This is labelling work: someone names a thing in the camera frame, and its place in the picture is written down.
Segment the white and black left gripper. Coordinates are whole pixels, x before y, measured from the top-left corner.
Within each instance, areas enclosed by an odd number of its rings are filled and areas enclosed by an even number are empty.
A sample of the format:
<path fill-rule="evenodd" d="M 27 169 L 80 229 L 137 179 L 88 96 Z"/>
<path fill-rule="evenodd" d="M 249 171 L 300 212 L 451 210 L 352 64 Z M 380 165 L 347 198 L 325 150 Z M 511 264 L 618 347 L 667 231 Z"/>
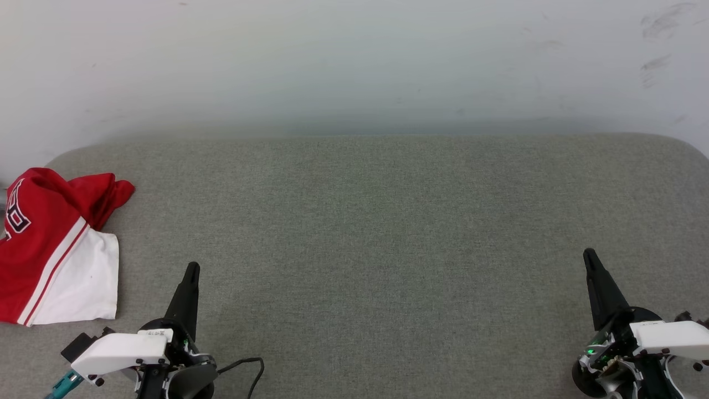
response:
<path fill-rule="evenodd" d="M 188 263 L 165 318 L 137 333 L 105 328 L 99 337 L 80 334 L 71 343 L 71 369 L 95 386 L 121 372 L 135 383 L 137 398 L 211 398 L 216 361 L 197 349 L 200 265 Z"/>

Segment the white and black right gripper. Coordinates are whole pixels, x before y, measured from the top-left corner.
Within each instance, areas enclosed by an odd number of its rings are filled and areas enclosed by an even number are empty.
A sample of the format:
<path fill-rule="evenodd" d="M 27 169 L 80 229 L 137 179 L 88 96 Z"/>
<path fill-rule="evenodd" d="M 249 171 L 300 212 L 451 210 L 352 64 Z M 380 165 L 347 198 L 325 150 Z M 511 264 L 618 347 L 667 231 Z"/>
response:
<path fill-rule="evenodd" d="M 631 306 L 592 248 L 583 251 L 595 336 L 572 367 L 572 380 L 588 397 L 692 398 L 671 376 L 670 363 L 707 368 L 708 331 L 684 311 L 667 323 Z"/>

